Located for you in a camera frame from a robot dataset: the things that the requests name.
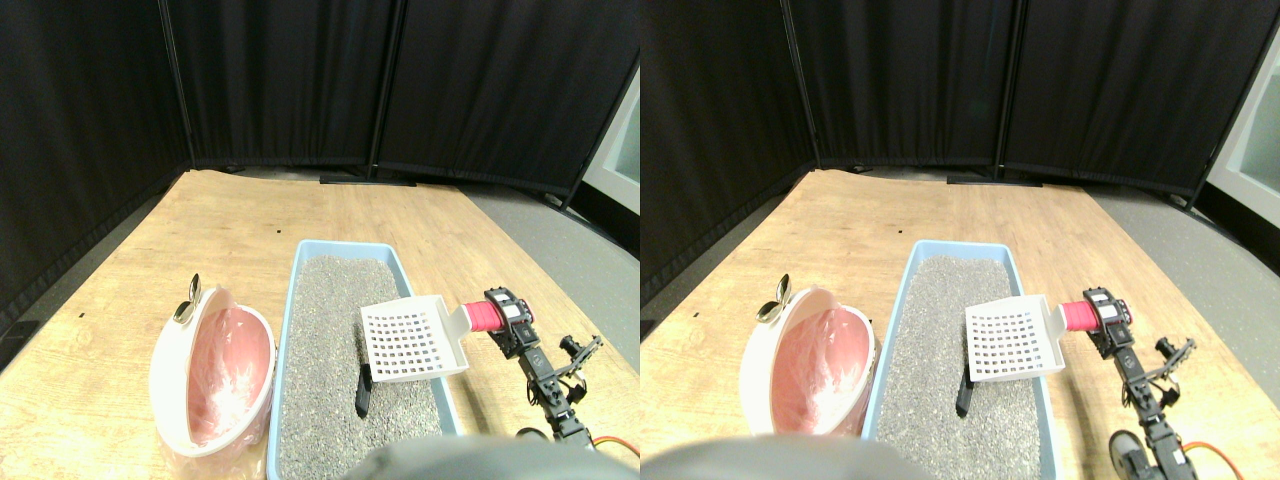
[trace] black room divider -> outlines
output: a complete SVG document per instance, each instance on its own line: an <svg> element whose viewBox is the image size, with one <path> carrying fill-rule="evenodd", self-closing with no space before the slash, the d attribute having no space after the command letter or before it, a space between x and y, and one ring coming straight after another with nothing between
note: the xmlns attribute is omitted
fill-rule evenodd
<svg viewBox="0 0 1280 480"><path fill-rule="evenodd" d="M1009 1L796 1L822 166L991 165Z"/></svg>
<svg viewBox="0 0 1280 480"><path fill-rule="evenodd" d="M634 1L410 1L379 168L568 196L639 56Z"/></svg>
<svg viewBox="0 0 1280 480"><path fill-rule="evenodd" d="M0 3L0 333L187 169L154 3Z"/></svg>
<svg viewBox="0 0 1280 480"><path fill-rule="evenodd" d="M644 3L641 303L814 165L776 1Z"/></svg>
<svg viewBox="0 0 1280 480"><path fill-rule="evenodd" d="M1028 1L1005 166L1193 196L1280 1Z"/></svg>
<svg viewBox="0 0 1280 480"><path fill-rule="evenodd" d="M0 333L192 166L366 165L385 131L384 169L572 196L637 65L635 8L0 3Z"/></svg>
<svg viewBox="0 0 1280 480"><path fill-rule="evenodd" d="M389 1L168 3L196 166L366 163Z"/></svg>
<svg viewBox="0 0 1280 480"><path fill-rule="evenodd" d="M1277 12L644 3L641 302L815 165L1007 166L1194 201Z"/></svg>

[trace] litter scoop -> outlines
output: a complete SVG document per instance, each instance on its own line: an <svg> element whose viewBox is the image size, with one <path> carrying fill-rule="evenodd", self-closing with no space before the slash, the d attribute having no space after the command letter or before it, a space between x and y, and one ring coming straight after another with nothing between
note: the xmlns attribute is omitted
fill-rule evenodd
<svg viewBox="0 0 1280 480"><path fill-rule="evenodd" d="M429 380L462 372L462 337L503 325L492 302L460 306L449 314L438 294L406 297L360 308L365 352L374 381Z"/></svg>
<svg viewBox="0 0 1280 480"><path fill-rule="evenodd" d="M1009 297L964 311L972 381L1007 381L1055 374L1066 364L1059 340L1062 307L1050 312L1043 294Z"/></svg>

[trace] wooden surface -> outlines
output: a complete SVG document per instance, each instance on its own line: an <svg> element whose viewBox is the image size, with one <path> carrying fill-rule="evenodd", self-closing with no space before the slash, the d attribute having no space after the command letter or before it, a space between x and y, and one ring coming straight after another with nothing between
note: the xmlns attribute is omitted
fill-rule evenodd
<svg viewBox="0 0 1280 480"><path fill-rule="evenodd" d="M384 242L413 292L452 307L504 285L529 300L557 346L599 330L556 283L452 187L321 186L189 172L0 374L0 477L166 477L147 394L151 352L193 273L259 310L279 340L293 253L306 238ZM466 433L549 431L525 378L488 335L463 340L471 369L449 387ZM636 371L608 343L576 407L594 435L636 435ZM602 445L627 463L634 456Z"/></svg>
<svg viewBox="0 0 1280 480"><path fill-rule="evenodd" d="M874 319L883 340L902 269L918 239L1007 244L1024 291L1051 305L1082 300L1096 285L1134 307L1134 349L1153 369L1160 337L1198 349L1178 378L1183 398L1166 410L1184 442L1221 448L1245 477L1280 472L1280 412L1178 288L1087 193L1068 187L947 186L810 173L641 346L639 448L650 458L672 447L748 435L739 365L755 311L778 278L818 284ZM1114 477L1107 440L1142 434L1120 404L1120 379L1084 334L1061 342L1066 370L1050 388L1064 477ZM1202 479L1230 477L1212 452L1189 457Z"/></svg>

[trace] pink plastic bag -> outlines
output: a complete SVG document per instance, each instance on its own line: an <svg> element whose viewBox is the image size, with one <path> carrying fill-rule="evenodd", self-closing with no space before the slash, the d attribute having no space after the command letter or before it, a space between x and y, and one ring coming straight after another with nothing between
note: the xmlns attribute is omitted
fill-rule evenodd
<svg viewBox="0 0 1280 480"><path fill-rule="evenodd" d="M797 301L823 301L814 296ZM819 310L795 323L778 342L773 364L772 416L776 433L861 433L874 337L845 307ZM796 306L795 311L812 311Z"/></svg>
<svg viewBox="0 0 1280 480"><path fill-rule="evenodd" d="M178 477L262 477L274 370L271 333L256 311L236 305L221 288L207 297L197 326L195 337L188 337L186 415L178 416L187 421L191 444L173 447L157 435L160 453ZM179 339L163 334L160 340Z"/></svg>

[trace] blue litter box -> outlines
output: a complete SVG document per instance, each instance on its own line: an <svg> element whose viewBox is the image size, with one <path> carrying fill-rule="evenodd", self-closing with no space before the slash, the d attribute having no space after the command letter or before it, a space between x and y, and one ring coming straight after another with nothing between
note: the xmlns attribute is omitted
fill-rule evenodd
<svg viewBox="0 0 1280 480"><path fill-rule="evenodd" d="M1005 271L1009 273L1009 289L1014 296L1023 294L1023 282L1018 276L1018 266L1014 265L1014 255L1009 251L1009 247L1004 244L943 242L929 239L915 242L915 247L911 248L911 257L906 260L906 270L902 273L902 283L897 287L897 300L893 302L893 316L888 320L888 330L884 334L884 344L881 348L879 364L876 366L876 381L872 384L872 399L867 407L867 420L863 422L863 439L865 440L876 439L876 429L879 424L881 407L884 401L884 379L888 376L888 366L893 361L893 337L897 333L897 317L902 314L902 300L906 298L906 289L911 285L911 276L915 275L915 270L920 266L920 262L936 255L950 255L957 259L989 259L1000 261L1005 264ZM1048 380L1044 376L1041 376L1037 378L1032 385L1032 389L1036 393L1036 413L1041 433L1041 476L1044 479L1059 479L1061 477L1062 460L1057 456L1057 442L1055 440L1053 434L1053 406L1048 401Z"/></svg>
<svg viewBox="0 0 1280 480"><path fill-rule="evenodd" d="M298 270L308 259L320 255L333 255L343 259L374 259L387 264L396 278L396 289L399 296L412 297L413 289L404 278L404 266L401 265L396 250L385 243L356 243L356 242L330 242L305 239L298 243L298 251L293 256L293 273L289 275L289 296L284 303L284 325L280 326L280 348L275 364L275 396L271 398L271 435L266 444L266 475L271 480L279 480L280 439L280 403L288 392L284 390L284 372L289 360L289 321L293 315L293 287L297 284ZM431 379L431 394L435 397L435 408L440 413L440 433L444 435L458 435L458 412L453 408L453 396L449 394L449 384L442 379Z"/></svg>

